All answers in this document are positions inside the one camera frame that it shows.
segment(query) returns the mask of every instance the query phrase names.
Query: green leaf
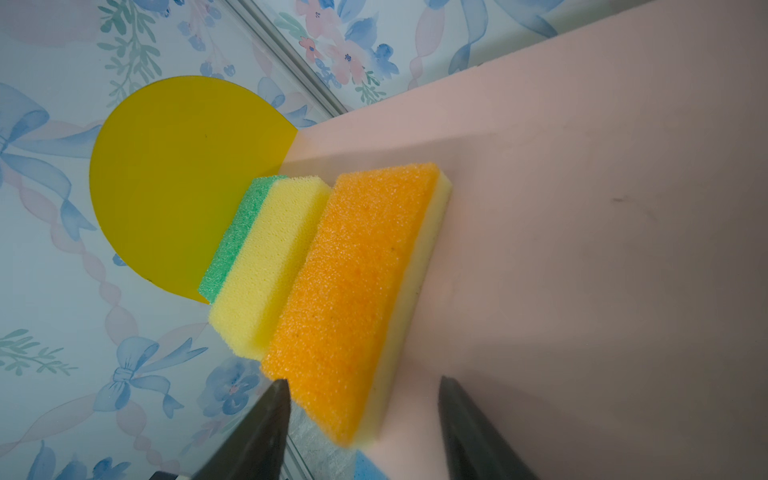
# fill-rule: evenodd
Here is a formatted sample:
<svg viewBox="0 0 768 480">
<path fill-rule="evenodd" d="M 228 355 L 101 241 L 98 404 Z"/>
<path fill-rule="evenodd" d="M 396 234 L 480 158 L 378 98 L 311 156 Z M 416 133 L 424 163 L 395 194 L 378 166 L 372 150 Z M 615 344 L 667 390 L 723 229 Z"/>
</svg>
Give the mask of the green leaf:
<svg viewBox="0 0 768 480">
<path fill-rule="evenodd" d="M 123 16 L 125 17 L 126 22 L 128 23 L 134 22 L 134 16 L 131 13 L 131 10 L 125 4 L 123 4 Z"/>
<path fill-rule="evenodd" d="M 286 22 L 293 25 L 293 27 L 301 34 L 302 37 L 304 38 L 309 37 L 309 35 L 306 33 L 306 30 L 304 30 L 304 27 L 294 17 L 288 15 L 285 12 L 281 12 L 280 16 L 283 17 Z"/>
<path fill-rule="evenodd" d="M 31 339 L 32 339 L 31 336 L 26 336 L 23 339 L 16 340 L 13 344 L 14 345 L 21 345 L 21 344 L 27 343 Z"/>
<path fill-rule="evenodd" d="M 114 23 L 114 27 L 118 30 L 118 33 L 120 33 L 120 35 L 125 35 L 127 30 L 125 28 L 125 22 L 123 22 L 123 19 L 120 18 L 120 15 L 115 15 L 112 17 L 112 21 Z"/>
<path fill-rule="evenodd" d="M 154 55 L 155 57 L 159 57 L 160 56 L 160 50 L 157 50 L 152 45 L 142 45 L 141 49 L 146 51 L 149 54 Z"/>
<path fill-rule="evenodd" d="M 221 430 L 219 430 L 219 433 L 227 433 L 229 432 L 237 423 L 240 421 L 240 417 L 237 417 L 236 419 L 232 420 L 231 422 L 227 423 Z"/>
<path fill-rule="evenodd" d="M 28 331 L 29 331 L 29 330 L 26 330 L 26 329 L 18 329 L 18 330 L 14 330 L 14 331 L 10 332 L 8 335 L 6 335 L 6 336 L 2 337 L 2 339 L 3 339 L 3 340 L 5 340 L 5 339 L 9 339 L 9 338 L 11 338 L 12 336 L 19 336 L 19 335 L 24 335 L 24 334 L 25 334 L 25 333 L 27 333 Z"/>
<path fill-rule="evenodd" d="M 152 43 L 157 43 L 157 40 L 154 39 L 154 33 L 152 33 L 149 27 L 145 25 L 144 28 L 147 29 L 147 35 L 149 35 L 149 39 L 152 40 Z"/>
<path fill-rule="evenodd" d="M 287 30 L 288 35 L 294 37 L 296 40 L 300 40 L 302 37 L 300 31 L 296 30 L 291 24 L 284 22 L 283 20 L 275 20 L 275 26 Z"/>
<path fill-rule="evenodd" d="M 157 76 L 161 77 L 163 75 L 163 71 L 160 69 L 160 67 L 154 63 L 154 60 L 151 58 L 149 59 L 149 62 L 152 64 L 152 68 L 154 68 L 154 72 L 157 74 Z"/>
</svg>

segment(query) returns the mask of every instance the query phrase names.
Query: orange sponge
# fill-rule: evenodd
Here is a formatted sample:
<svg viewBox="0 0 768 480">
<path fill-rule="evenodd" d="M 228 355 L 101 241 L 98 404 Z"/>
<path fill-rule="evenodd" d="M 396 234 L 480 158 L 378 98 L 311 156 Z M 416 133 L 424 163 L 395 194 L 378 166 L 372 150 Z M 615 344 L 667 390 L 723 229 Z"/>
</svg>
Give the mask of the orange sponge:
<svg viewBox="0 0 768 480">
<path fill-rule="evenodd" d="M 337 445 L 376 436 L 450 191 L 434 164 L 336 181 L 262 370 Z"/>
</svg>

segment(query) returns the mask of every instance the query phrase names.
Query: pink flower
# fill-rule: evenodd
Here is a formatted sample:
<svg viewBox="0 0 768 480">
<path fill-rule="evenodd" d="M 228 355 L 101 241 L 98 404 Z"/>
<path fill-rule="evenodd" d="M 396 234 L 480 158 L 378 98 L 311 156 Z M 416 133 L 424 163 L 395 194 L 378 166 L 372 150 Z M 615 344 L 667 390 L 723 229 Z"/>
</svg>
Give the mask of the pink flower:
<svg viewBox="0 0 768 480">
<path fill-rule="evenodd" d="M 321 8 L 319 0 L 308 0 L 307 3 L 296 0 L 296 12 L 306 15 L 306 31 L 310 36 L 317 38 L 325 35 L 332 40 L 341 39 L 341 18 L 333 8 Z"/>
<path fill-rule="evenodd" d="M 366 58 L 366 53 L 354 41 L 337 42 L 336 45 L 329 46 L 326 53 L 333 59 L 331 72 L 340 84 L 348 84 L 350 75 L 352 81 L 357 84 L 365 79 L 366 70 L 362 61 Z"/>
<path fill-rule="evenodd" d="M 313 39 L 302 37 L 299 45 L 306 48 L 306 60 L 310 63 L 310 65 L 315 64 L 315 58 L 323 60 L 323 56 L 319 51 L 317 51 L 317 47 L 315 46 L 315 41 Z"/>
</svg>

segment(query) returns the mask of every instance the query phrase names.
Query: blue ribbon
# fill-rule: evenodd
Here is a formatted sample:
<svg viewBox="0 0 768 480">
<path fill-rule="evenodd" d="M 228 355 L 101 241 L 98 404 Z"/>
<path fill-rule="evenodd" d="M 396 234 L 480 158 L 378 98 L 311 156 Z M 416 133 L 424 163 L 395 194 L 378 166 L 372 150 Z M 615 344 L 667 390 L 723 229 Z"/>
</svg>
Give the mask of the blue ribbon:
<svg viewBox="0 0 768 480">
<path fill-rule="evenodd" d="M 69 201 L 72 183 L 64 172 L 38 158 L 5 153 L 8 146 L 13 144 L 22 150 L 42 154 L 81 158 L 91 156 L 101 126 L 53 140 L 19 140 L 40 128 L 50 117 L 48 112 L 32 99 L 15 88 L 0 83 L 0 159 L 21 175 L 53 190 L 61 197 L 61 225 L 69 237 L 77 241 L 80 240 L 80 229 L 96 230 L 96 227 Z"/>
<path fill-rule="evenodd" d="M 96 394 L 94 411 L 116 412 L 122 409 L 131 399 L 131 387 L 133 386 L 137 389 L 154 390 L 162 393 L 164 396 L 163 412 L 169 419 L 172 419 L 174 410 L 182 409 L 184 406 L 168 395 L 170 381 L 159 375 L 138 375 L 184 363 L 208 350 L 207 347 L 203 347 L 190 351 L 190 347 L 192 347 L 191 338 L 164 358 L 145 365 L 160 346 L 157 342 L 140 336 L 126 338 L 118 347 L 119 366 L 112 375 L 112 381 L 101 387 L 101 390 Z"/>
<path fill-rule="evenodd" d="M 488 10 L 485 8 L 485 0 L 462 0 L 462 9 L 467 21 L 469 39 L 466 45 L 456 51 L 451 58 L 448 66 L 449 74 L 467 69 L 472 45 L 483 38 L 488 30 Z"/>
</svg>

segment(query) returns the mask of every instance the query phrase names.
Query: yellow foam layer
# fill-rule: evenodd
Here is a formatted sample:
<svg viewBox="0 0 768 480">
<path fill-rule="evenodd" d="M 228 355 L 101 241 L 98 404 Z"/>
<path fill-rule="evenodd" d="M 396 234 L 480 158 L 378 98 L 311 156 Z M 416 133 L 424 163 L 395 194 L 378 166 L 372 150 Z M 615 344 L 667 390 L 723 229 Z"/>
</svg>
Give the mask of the yellow foam layer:
<svg viewBox="0 0 768 480">
<path fill-rule="evenodd" d="M 434 164 L 336 182 L 262 370 L 337 445 L 376 434 L 450 190 Z"/>
<path fill-rule="evenodd" d="M 272 185 L 209 313 L 236 355 L 264 356 L 329 195 L 318 177 Z"/>
<path fill-rule="evenodd" d="M 360 424 L 353 439 L 353 446 L 357 448 L 376 439 L 386 413 L 389 392 L 392 389 L 392 382 L 395 380 L 402 346 L 406 341 L 413 310 L 416 308 L 416 301 L 419 299 L 419 292 L 427 274 L 432 249 L 435 247 L 437 236 L 440 233 L 442 218 L 451 197 L 451 190 L 451 181 L 440 172 L 435 193 L 429 202 L 422 227 L 419 230 L 419 236 L 416 237 L 416 243 L 413 246 L 411 261 L 408 263 L 400 283 L 400 291 L 397 294 L 397 300 L 395 300 L 395 307 L 392 309 L 392 316 L 389 317 L 389 328 L 379 357 L 379 365 L 373 376 L 366 408 L 362 413 Z"/>
</svg>

